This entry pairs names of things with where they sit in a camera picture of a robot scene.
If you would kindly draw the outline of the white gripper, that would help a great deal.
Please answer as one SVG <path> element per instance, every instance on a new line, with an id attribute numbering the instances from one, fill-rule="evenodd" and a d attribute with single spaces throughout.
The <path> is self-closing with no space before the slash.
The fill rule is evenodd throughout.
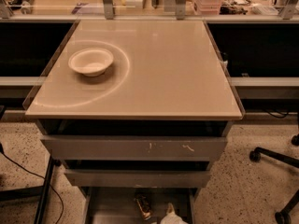
<path id="1" fill-rule="evenodd" d="M 167 216 L 161 220 L 160 224 L 188 224 L 181 217 L 174 216 L 176 212 L 172 203 L 168 203 L 166 214 Z"/>

